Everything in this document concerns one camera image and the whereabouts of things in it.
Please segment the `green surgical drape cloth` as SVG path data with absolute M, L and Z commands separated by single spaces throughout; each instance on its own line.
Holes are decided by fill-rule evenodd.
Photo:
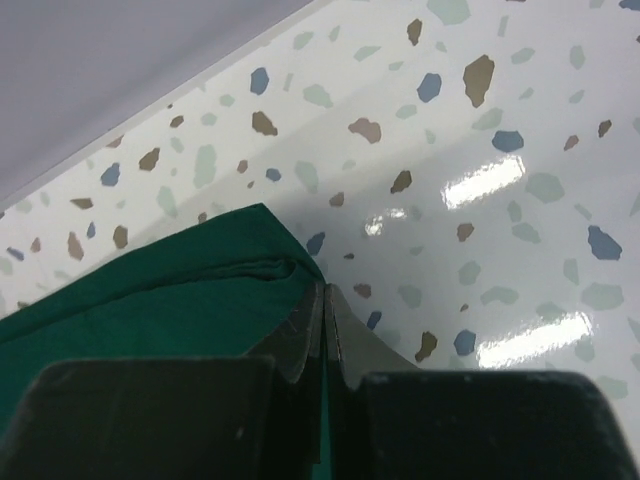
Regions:
M 241 356 L 316 284 L 314 260 L 261 204 L 105 264 L 2 321 L 1 443 L 48 366 Z

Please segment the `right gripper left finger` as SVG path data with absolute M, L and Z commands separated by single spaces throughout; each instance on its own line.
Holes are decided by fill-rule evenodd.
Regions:
M 1 443 L 5 479 L 308 479 L 321 457 L 322 285 L 236 357 L 45 368 Z

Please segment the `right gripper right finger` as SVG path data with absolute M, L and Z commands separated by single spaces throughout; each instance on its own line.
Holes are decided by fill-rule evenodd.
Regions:
M 635 479 L 601 390 L 557 370 L 422 370 L 325 289 L 336 479 Z

